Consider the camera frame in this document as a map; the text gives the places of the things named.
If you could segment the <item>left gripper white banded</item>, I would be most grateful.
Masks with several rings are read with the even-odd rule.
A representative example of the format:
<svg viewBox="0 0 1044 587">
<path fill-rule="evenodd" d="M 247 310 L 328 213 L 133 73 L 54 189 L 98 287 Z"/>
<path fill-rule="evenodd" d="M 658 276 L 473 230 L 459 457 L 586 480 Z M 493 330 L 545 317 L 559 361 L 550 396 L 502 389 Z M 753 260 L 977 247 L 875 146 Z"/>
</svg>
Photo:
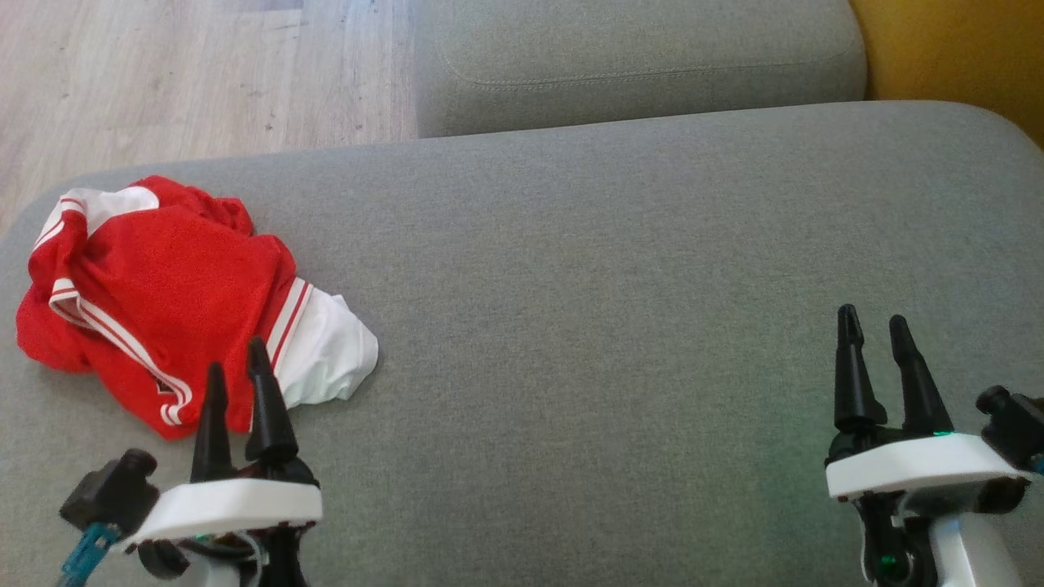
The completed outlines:
<svg viewBox="0 0 1044 587">
<path fill-rule="evenodd" d="M 258 337 L 247 346 L 247 378 L 254 404 L 246 460 L 258 466 L 294 460 L 299 446 L 290 413 L 265 342 Z M 309 483 L 232 479 L 237 469 L 232 464 L 227 407 L 223 365 L 210 363 L 190 483 L 161 494 L 152 513 L 123 540 L 122 548 L 144 554 L 163 541 L 171 543 L 187 563 L 173 587 L 312 587 L 300 553 L 303 534 L 323 520 L 321 488 Z M 226 535 L 245 542 L 250 557 L 221 560 L 182 546 L 199 536 Z"/>
</svg>

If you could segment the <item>right gripper white banded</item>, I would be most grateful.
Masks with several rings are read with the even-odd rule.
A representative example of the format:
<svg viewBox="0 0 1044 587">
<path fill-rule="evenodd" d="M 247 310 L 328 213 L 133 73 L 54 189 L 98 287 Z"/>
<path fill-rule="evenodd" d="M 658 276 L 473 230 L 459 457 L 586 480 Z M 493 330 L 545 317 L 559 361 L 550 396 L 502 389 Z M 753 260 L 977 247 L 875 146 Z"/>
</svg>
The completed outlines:
<svg viewBox="0 0 1044 587">
<path fill-rule="evenodd" d="M 840 457 L 825 468 L 836 501 L 860 520 L 869 587 L 1025 587 L 994 517 L 1017 509 L 1034 473 L 1018 470 L 976 435 L 954 432 L 935 379 L 905 316 L 889 319 L 906 435 L 936 435 Z M 856 308 L 838 309 L 834 424 L 839 432 L 887 424 L 864 357 Z"/>
</svg>

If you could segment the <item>red white basketball jersey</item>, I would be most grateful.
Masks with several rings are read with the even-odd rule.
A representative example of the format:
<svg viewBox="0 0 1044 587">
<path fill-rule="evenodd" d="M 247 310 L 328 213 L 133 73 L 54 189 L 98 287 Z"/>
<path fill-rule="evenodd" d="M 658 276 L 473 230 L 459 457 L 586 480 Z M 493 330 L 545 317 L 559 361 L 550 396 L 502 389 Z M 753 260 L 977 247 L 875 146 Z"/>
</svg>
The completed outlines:
<svg viewBox="0 0 1044 587">
<path fill-rule="evenodd" d="M 343 297 L 299 275 L 272 234 L 239 234 L 159 207 L 135 183 L 60 196 L 29 255 L 16 341 L 38 363 L 94 373 L 161 438 L 194 435 L 206 371 L 221 363 L 226 422 L 250 431 L 251 338 L 265 342 L 287 406 L 347 399 L 379 342 Z"/>
</svg>

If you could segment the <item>yellow panel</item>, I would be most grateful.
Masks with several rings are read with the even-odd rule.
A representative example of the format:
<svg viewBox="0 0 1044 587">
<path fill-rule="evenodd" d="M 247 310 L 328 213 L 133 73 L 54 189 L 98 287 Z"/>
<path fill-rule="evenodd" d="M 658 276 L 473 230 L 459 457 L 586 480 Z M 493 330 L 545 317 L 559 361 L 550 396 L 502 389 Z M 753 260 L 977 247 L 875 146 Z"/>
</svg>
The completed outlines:
<svg viewBox="0 0 1044 587">
<path fill-rule="evenodd" d="M 867 96 L 1003 116 L 1044 149 L 1044 0 L 849 0 Z"/>
</svg>

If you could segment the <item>grey stitched sofa cushion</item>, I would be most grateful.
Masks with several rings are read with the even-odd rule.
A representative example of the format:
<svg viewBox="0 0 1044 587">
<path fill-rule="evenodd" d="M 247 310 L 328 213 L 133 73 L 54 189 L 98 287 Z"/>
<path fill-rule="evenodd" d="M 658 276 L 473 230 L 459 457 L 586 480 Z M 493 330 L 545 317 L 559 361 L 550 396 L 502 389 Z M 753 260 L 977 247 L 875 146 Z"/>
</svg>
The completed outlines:
<svg viewBox="0 0 1044 587">
<path fill-rule="evenodd" d="M 424 138 L 865 96 L 849 0 L 418 0 Z"/>
</svg>

